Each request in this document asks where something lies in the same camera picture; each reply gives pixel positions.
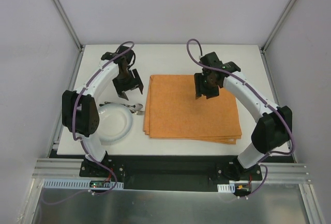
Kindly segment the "orange cloth napkin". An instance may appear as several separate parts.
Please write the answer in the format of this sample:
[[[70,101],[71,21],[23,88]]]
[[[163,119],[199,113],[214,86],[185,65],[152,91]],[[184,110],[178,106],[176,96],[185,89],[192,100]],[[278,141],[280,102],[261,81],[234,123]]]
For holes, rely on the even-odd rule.
[[[155,74],[149,78],[143,131],[153,139],[189,139],[235,144],[242,137],[236,99],[195,97],[191,75]]]

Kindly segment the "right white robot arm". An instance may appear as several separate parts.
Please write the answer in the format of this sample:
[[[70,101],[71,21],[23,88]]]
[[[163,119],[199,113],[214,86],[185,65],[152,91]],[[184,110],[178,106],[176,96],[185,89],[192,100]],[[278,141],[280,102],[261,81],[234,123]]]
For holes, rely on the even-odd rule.
[[[194,74],[196,98],[217,97],[224,88],[240,101],[256,123],[251,143],[226,169],[236,179],[244,180],[251,174],[253,166],[278,153],[276,149],[291,139],[292,111],[263,97],[234,62],[223,63],[215,52],[201,55],[199,59],[202,72]]]

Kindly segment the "white blue-rimmed plate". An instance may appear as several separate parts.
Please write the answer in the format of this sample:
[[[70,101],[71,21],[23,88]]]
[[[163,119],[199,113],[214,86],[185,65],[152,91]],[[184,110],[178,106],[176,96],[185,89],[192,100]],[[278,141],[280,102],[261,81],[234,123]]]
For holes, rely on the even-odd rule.
[[[133,116],[121,104],[105,104],[99,108],[100,123],[97,129],[100,141],[110,145],[123,139],[131,131]]]

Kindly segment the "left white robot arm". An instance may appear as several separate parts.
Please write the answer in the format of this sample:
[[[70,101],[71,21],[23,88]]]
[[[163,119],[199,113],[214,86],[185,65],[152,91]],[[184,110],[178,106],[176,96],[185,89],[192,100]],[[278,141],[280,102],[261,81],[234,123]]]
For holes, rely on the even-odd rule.
[[[106,150],[97,135],[100,119],[96,101],[110,83],[122,99],[128,100],[127,91],[138,88],[143,92],[139,73],[131,68],[135,59],[132,48],[124,45],[115,52],[106,52],[85,83],[62,94],[62,124],[72,133],[74,140],[81,142],[85,157],[93,161],[91,170],[99,177],[108,174],[110,165],[103,160]]]

